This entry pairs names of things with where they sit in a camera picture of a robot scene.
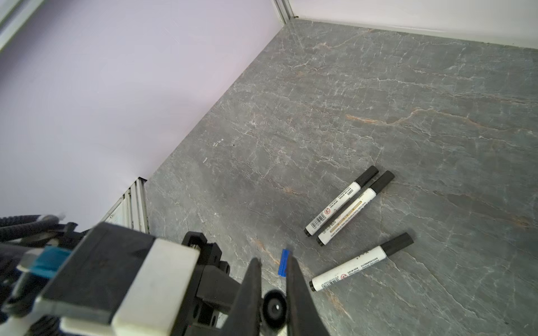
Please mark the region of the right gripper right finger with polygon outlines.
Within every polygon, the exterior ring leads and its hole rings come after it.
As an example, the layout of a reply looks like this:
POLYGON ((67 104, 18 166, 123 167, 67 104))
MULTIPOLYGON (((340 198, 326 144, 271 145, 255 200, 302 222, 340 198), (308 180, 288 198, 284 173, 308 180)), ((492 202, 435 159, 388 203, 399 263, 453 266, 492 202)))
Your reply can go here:
POLYGON ((328 330, 319 317, 297 259, 291 254, 287 261, 286 296, 288 305, 287 334, 325 335, 328 330))

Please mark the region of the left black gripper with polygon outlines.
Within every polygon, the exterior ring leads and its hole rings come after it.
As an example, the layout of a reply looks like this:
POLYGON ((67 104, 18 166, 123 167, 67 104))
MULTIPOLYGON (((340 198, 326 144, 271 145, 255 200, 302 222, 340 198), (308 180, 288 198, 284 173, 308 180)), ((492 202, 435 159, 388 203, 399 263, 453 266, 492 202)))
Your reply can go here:
POLYGON ((179 308, 172 335, 219 335, 220 314, 231 312, 240 283, 230 276, 231 267, 221 259, 218 244, 201 232, 186 233, 182 245, 200 252, 179 308))

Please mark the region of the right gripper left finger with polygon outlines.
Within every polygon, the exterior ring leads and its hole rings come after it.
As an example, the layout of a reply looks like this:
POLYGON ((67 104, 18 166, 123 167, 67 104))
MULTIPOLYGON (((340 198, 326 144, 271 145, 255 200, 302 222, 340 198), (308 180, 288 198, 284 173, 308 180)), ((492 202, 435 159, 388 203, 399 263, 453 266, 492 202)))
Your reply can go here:
POLYGON ((220 335, 259 335, 261 301, 261 261, 253 258, 220 335))

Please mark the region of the blue pen cap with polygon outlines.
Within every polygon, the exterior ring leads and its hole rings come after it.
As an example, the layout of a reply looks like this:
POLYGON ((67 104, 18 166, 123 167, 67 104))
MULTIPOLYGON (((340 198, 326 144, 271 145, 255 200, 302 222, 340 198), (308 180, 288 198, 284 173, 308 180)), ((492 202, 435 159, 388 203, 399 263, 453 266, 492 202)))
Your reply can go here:
POLYGON ((280 263, 279 263, 279 269, 278 269, 278 275, 280 277, 286 277, 287 276, 287 264, 289 260, 291 252, 288 249, 283 249, 280 257, 280 263))

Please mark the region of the white marker pen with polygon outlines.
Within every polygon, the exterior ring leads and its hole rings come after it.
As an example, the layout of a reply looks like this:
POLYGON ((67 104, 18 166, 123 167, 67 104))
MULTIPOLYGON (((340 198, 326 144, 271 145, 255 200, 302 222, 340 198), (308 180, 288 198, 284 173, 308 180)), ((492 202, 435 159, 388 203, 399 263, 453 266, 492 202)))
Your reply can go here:
POLYGON ((263 335, 278 335, 287 323, 288 305, 286 295, 273 289, 263 297, 261 305, 261 332, 263 335))
POLYGON ((412 236, 405 232, 390 241, 387 241, 370 251, 367 251, 343 264, 328 270, 327 272, 312 278, 309 286, 312 292, 321 291, 333 284, 344 280, 347 277, 357 274, 362 270, 370 267, 396 252, 405 249, 414 243, 412 236))
POLYGON ((358 176, 347 188, 344 189, 333 201, 331 201, 308 225, 304 232, 308 237, 312 237, 338 210, 348 203, 353 196, 379 172, 378 168, 371 165, 360 176, 358 176))
POLYGON ((391 171, 386 171, 381 177, 374 181, 369 188, 351 203, 350 206, 317 237, 319 245, 328 245, 328 243, 394 178, 395 175, 391 171))

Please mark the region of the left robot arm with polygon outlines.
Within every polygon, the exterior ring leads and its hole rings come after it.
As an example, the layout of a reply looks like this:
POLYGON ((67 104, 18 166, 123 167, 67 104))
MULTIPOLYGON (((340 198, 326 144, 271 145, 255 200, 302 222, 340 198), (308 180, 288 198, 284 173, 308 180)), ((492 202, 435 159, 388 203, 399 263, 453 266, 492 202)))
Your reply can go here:
POLYGON ((38 314, 30 335, 238 335, 240 285, 199 232, 182 243, 54 216, 1 220, 1 319, 38 314))

